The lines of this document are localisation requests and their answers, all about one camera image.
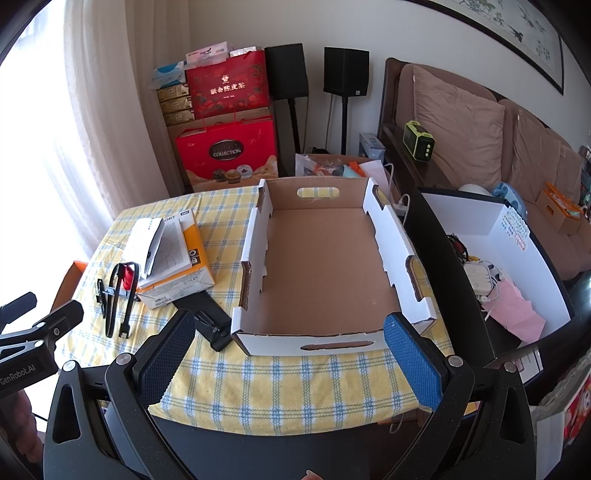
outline black speaker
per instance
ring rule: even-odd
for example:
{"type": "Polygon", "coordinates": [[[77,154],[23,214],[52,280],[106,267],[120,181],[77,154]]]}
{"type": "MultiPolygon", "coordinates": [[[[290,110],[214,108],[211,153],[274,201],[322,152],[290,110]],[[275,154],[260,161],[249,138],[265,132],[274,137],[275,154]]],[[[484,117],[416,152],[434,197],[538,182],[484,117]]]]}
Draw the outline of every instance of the black speaker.
{"type": "Polygon", "coordinates": [[[308,75],[301,43],[265,48],[269,93],[273,100],[307,97],[308,75]]]}
{"type": "Polygon", "coordinates": [[[324,48],[324,91],[341,97],[368,94],[369,52],[353,48],[324,48]]]}

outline tablecloth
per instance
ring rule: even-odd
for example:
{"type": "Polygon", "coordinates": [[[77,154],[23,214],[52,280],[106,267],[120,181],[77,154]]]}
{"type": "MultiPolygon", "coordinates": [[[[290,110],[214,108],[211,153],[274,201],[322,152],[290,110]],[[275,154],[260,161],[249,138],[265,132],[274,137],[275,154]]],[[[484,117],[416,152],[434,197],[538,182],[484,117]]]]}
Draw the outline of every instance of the tablecloth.
{"type": "MultiPolygon", "coordinates": [[[[203,192],[125,210],[94,253],[74,298],[85,316],[60,342],[63,356],[90,367],[111,363],[123,352],[135,352],[158,333],[174,314],[169,304],[148,309],[136,303],[129,339],[108,339],[96,279],[108,278],[121,260],[126,239],[138,218],[166,217],[192,208],[212,265],[216,285],[209,294],[228,312],[238,305],[242,281],[240,257],[248,215],[256,205],[256,187],[203,192]]],[[[433,296],[422,267],[417,281],[433,296]]],[[[123,302],[118,315],[124,311],[123,302]]],[[[445,355],[453,353],[449,336],[438,321],[426,336],[445,355]]],[[[117,331],[121,318],[118,318],[117,331]]],[[[187,355],[153,415],[198,426],[242,434],[287,435],[355,427],[386,420],[419,406],[390,351],[326,356],[246,356],[235,342],[213,351],[196,333],[187,355]]]]}

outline red gift box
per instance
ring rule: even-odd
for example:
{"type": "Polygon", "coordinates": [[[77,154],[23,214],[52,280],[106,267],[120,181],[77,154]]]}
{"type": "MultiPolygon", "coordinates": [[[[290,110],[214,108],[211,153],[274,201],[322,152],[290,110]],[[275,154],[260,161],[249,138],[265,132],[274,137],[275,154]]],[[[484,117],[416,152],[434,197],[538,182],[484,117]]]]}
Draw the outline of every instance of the red gift box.
{"type": "Polygon", "coordinates": [[[176,138],[192,185],[277,178],[273,117],[186,130],[176,138]]]}
{"type": "Polygon", "coordinates": [[[265,52],[250,51],[185,72],[195,118],[270,106],[265,52]]]}

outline metal screw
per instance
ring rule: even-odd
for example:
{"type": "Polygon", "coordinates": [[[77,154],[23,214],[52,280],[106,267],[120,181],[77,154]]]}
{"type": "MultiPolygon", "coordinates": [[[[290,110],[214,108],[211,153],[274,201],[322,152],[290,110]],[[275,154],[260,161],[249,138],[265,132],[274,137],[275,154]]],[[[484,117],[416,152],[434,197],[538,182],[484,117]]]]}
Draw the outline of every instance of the metal screw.
{"type": "Polygon", "coordinates": [[[461,367],[464,364],[464,360],[462,360],[461,357],[457,355],[452,355],[447,359],[447,361],[452,367],[461,367]]]}
{"type": "Polygon", "coordinates": [[[115,359],[115,362],[117,362],[117,365],[127,365],[130,361],[131,361],[131,355],[129,353],[122,353],[121,355],[119,355],[115,359]]]}
{"type": "Polygon", "coordinates": [[[70,371],[74,370],[75,367],[76,367],[76,362],[74,360],[68,360],[61,369],[64,372],[70,372],[70,371]]]}
{"type": "Polygon", "coordinates": [[[505,362],[505,370],[507,370],[510,374],[514,374],[517,372],[517,367],[513,362],[505,362]]]}

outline blue toy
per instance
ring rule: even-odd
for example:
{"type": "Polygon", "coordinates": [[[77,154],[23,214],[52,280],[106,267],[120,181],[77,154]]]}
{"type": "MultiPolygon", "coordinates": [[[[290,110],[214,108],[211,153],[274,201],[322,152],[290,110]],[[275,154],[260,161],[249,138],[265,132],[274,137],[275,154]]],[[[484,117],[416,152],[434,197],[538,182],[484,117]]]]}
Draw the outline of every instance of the blue toy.
{"type": "Polygon", "coordinates": [[[523,220],[527,220],[527,208],[525,202],[517,191],[508,183],[500,182],[491,192],[493,197],[505,199],[519,213],[523,220]]]}

